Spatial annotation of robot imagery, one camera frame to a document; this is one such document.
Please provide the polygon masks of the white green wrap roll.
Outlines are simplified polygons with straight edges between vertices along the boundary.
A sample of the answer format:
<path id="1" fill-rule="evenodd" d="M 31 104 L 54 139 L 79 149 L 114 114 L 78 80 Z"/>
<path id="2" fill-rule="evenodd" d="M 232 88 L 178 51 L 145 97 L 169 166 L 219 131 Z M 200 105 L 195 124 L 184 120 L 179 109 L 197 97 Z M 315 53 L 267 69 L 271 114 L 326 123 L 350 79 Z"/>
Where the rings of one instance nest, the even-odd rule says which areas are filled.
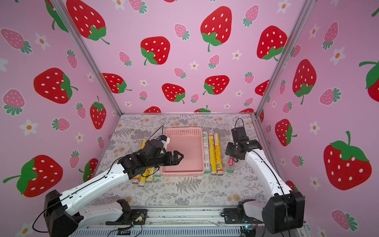
<path id="1" fill-rule="evenodd" d="M 161 171 L 158 168 L 154 169 L 154 177 L 161 177 Z"/>
<path id="2" fill-rule="evenodd" d="M 210 165 L 210 153 L 209 153 L 209 140 L 208 140 L 208 132 L 202 132 L 202 145 L 203 145 L 203 156 L 204 156 L 204 173 L 210 173 L 211 165 Z"/>

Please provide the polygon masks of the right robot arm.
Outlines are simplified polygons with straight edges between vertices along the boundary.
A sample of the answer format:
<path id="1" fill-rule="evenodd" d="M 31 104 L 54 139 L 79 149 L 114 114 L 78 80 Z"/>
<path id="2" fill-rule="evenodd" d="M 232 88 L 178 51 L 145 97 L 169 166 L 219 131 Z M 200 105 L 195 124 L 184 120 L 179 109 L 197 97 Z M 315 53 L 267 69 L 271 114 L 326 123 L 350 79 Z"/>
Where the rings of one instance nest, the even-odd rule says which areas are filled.
<path id="1" fill-rule="evenodd" d="M 247 223 L 254 218 L 263 222 L 272 234 L 303 227 L 304 196 L 300 192 L 294 192 L 279 177 L 257 140 L 230 142 L 226 155 L 246 161 L 255 171 L 264 190 L 264 201 L 247 199 L 239 202 L 237 214 L 242 222 Z"/>

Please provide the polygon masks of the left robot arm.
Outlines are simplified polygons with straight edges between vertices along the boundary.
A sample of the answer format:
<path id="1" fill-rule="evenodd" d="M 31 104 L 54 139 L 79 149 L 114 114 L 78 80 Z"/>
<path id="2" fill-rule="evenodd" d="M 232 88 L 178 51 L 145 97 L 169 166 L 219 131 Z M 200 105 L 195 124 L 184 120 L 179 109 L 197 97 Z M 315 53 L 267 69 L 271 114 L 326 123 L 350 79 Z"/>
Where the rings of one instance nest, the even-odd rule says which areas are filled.
<path id="1" fill-rule="evenodd" d="M 112 204 L 89 206 L 89 203 L 111 188 L 132 180 L 148 168 L 177 166 L 184 155 L 167 151 L 166 136 L 149 140 L 143 149 L 116 160 L 100 175 L 62 193 L 53 190 L 45 196 L 43 217 L 51 237 L 68 237 L 78 228 L 98 223 L 127 225 L 132 209 L 124 199 Z"/>

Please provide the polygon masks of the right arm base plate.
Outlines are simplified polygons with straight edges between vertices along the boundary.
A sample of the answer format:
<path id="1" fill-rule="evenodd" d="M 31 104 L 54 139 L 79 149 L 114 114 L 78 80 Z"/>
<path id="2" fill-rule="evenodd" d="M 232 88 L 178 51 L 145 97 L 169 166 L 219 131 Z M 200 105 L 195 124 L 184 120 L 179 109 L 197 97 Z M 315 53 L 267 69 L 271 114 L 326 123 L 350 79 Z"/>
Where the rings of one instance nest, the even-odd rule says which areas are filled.
<path id="1" fill-rule="evenodd" d="M 262 224 L 263 222 L 247 217 L 242 210 L 238 208 L 224 208 L 220 213 L 220 216 L 224 218 L 226 224 Z"/>

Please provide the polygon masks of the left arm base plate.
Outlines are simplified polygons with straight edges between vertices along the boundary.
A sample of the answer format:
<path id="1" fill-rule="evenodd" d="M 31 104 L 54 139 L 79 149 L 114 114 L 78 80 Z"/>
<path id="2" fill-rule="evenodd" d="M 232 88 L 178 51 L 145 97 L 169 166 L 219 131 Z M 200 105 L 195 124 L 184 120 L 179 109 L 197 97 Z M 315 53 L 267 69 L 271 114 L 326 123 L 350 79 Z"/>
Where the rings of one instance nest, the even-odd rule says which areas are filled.
<path id="1" fill-rule="evenodd" d="M 148 210 L 147 209 L 133 209 L 129 212 L 124 212 L 119 219 L 116 221 L 107 221 L 107 226 L 116 225 L 131 225 L 133 223 L 145 224 L 147 219 Z"/>

